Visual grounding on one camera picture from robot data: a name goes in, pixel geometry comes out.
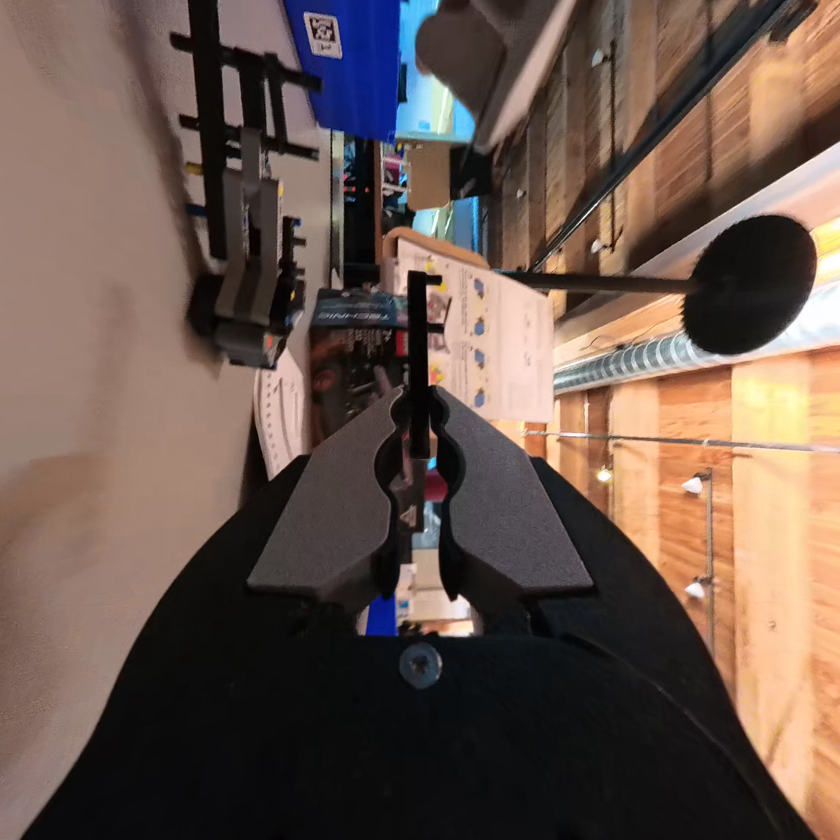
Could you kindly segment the grey black toy brick assembly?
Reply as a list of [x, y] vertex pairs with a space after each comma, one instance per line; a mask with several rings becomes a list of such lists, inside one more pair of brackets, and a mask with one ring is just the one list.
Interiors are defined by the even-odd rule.
[[280, 182], [268, 154], [319, 161], [319, 151], [289, 140], [285, 86], [320, 93], [322, 79], [285, 66], [275, 54], [227, 46], [217, 2], [189, 1], [190, 32], [171, 33], [174, 49], [192, 59], [195, 116], [183, 129], [198, 135], [204, 217], [211, 259], [222, 274], [194, 284], [186, 319], [232, 365], [274, 370], [306, 305], [306, 270], [296, 249], [301, 220], [281, 213]]

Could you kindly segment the grey desk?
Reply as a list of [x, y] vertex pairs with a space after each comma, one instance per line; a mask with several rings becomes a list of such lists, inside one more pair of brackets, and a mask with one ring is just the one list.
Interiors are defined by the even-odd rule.
[[189, 31], [187, 2], [2, 2], [2, 838], [240, 502], [255, 375], [185, 321]]

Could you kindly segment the blue parts bin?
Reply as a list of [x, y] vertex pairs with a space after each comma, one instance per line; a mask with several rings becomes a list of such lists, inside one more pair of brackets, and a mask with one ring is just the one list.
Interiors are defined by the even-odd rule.
[[396, 596], [379, 596], [370, 604], [367, 610], [365, 636], [396, 637]]
[[310, 94], [326, 130], [387, 141], [396, 132], [401, 3], [284, 1], [301, 69], [322, 81]]

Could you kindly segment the black long brick beam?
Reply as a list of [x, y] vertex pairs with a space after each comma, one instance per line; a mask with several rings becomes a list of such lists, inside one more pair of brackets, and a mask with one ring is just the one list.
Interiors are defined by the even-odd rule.
[[427, 339], [430, 333], [442, 334], [445, 326], [430, 323], [427, 318], [427, 288], [436, 286], [441, 280], [441, 276], [430, 276], [419, 270], [410, 270], [407, 274], [409, 450], [412, 459], [428, 460], [430, 457], [431, 385]]

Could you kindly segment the white instruction booklet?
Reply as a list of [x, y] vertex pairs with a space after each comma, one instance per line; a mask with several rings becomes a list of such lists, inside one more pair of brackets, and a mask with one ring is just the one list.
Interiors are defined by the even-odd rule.
[[267, 477], [273, 480], [303, 455], [307, 436], [305, 381], [289, 350], [282, 352], [273, 369], [257, 371], [253, 409]]

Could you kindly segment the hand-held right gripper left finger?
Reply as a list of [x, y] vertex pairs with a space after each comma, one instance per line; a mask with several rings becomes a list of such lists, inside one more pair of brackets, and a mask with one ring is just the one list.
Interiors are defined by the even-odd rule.
[[392, 388], [316, 447], [248, 579], [254, 592], [357, 614], [396, 590], [405, 387]]

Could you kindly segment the black toy set box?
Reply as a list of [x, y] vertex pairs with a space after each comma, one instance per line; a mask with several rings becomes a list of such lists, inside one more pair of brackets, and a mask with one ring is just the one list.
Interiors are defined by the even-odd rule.
[[309, 340], [313, 447], [392, 388], [408, 383], [405, 297], [320, 289]]

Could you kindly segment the black pole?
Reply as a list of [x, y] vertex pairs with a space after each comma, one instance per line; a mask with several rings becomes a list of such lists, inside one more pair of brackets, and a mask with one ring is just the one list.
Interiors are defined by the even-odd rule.
[[792, 217], [743, 219], [714, 238], [686, 280], [503, 270], [533, 289], [677, 295], [689, 340], [720, 355], [746, 354], [778, 338], [812, 294], [818, 267], [811, 233]]

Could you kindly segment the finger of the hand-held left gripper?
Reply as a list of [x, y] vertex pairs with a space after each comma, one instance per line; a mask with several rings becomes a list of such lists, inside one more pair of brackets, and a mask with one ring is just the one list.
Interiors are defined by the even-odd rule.
[[472, 145], [489, 153], [529, 113], [579, 2], [439, 2], [415, 37], [419, 69], [474, 121]]

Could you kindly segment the corrugated metal duct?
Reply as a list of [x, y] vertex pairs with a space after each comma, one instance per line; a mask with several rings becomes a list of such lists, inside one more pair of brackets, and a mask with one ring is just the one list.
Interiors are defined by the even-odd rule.
[[684, 332], [628, 344], [557, 368], [555, 396], [602, 386], [836, 348], [839, 344], [839, 281], [819, 286], [785, 331], [763, 347], [741, 354], [709, 353]]

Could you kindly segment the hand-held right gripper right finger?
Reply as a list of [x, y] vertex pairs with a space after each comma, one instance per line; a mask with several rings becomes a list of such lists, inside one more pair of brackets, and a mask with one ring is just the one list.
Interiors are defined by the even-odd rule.
[[438, 568], [451, 600], [498, 614], [594, 582], [524, 448], [444, 388], [429, 389], [442, 503]]

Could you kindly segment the small tan board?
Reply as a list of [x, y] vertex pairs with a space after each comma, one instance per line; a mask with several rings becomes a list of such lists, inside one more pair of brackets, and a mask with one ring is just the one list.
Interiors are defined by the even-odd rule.
[[415, 213], [446, 207], [450, 201], [451, 144], [419, 141], [407, 149], [407, 205]]

